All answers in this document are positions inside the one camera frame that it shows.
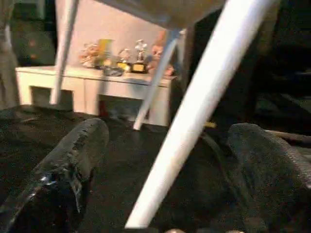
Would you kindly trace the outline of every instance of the figurine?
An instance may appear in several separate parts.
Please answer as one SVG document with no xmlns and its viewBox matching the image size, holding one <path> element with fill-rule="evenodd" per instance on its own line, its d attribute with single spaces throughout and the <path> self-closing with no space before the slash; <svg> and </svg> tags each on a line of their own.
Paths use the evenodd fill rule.
<svg viewBox="0 0 311 233">
<path fill-rule="evenodd" d="M 96 65 L 96 60 L 99 55 L 99 47 L 98 44 L 89 43 L 84 44 L 84 50 L 79 56 L 80 63 L 83 67 L 86 68 L 94 68 Z"/>
<path fill-rule="evenodd" d="M 160 57 L 163 53 L 165 42 L 166 42 L 166 31 L 161 31 L 159 37 L 152 46 L 152 59 L 147 65 L 148 73 L 154 74 L 159 64 Z M 164 72 L 164 75 L 171 76 L 173 75 L 173 73 L 174 68 L 171 64 L 169 64 Z"/>
</svg>

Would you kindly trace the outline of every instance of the chair seat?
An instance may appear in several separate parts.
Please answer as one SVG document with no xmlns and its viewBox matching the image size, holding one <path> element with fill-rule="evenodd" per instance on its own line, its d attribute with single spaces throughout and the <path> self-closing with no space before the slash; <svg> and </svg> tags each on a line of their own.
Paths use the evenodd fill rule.
<svg viewBox="0 0 311 233">
<path fill-rule="evenodd" d="M 96 0 L 166 29 L 184 29 L 219 9 L 225 0 Z"/>
</svg>

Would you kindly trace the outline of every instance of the trophy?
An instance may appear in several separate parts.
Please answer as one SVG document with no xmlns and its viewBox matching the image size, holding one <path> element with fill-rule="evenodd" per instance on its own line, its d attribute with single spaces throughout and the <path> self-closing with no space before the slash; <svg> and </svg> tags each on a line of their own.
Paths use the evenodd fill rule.
<svg viewBox="0 0 311 233">
<path fill-rule="evenodd" d="M 132 69 L 132 64 L 128 62 L 131 57 L 129 49 L 122 49 L 119 54 L 119 61 L 117 62 L 117 66 L 124 69 L 125 72 L 130 72 Z"/>
<path fill-rule="evenodd" d="M 147 73 L 147 66 L 144 64 L 144 53 L 146 51 L 147 44 L 143 40 L 136 42 L 135 49 L 137 50 L 137 60 L 132 66 L 133 73 L 145 74 Z"/>
</svg>

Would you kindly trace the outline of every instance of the white chair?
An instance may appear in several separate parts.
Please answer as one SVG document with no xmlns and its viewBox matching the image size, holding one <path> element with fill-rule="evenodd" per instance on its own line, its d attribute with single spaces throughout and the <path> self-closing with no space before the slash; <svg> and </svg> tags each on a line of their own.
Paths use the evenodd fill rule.
<svg viewBox="0 0 311 233">
<path fill-rule="evenodd" d="M 170 30 L 161 61 L 134 124 L 139 129 L 157 84 L 176 45 L 178 32 L 219 9 L 224 0 L 97 0 Z M 227 0 L 191 84 L 163 142 L 153 168 L 126 223 L 149 225 L 194 147 L 228 83 L 252 42 L 266 12 L 277 0 Z M 51 103 L 60 98 L 62 75 L 79 0 L 67 0 L 65 32 L 56 61 L 57 79 Z"/>
</svg>

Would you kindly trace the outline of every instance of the gold trophy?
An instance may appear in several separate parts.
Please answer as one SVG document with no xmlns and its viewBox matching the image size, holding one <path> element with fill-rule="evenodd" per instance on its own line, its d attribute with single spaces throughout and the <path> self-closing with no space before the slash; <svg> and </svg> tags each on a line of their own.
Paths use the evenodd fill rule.
<svg viewBox="0 0 311 233">
<path fill-rule="evenodd" d="M 140 73 L 140 74 L 145 74 L 147 73 L 147 66 L 144 64 L 144 53 L 146 51 L 147 44 L 144 43 L 143 40 L 138 40 L 136 42 L 135 49 L 137 50 L 137 60 L 135 63 L 133 63 L 132 66 L 132 72 L 133 73 Z"/>
</svg>

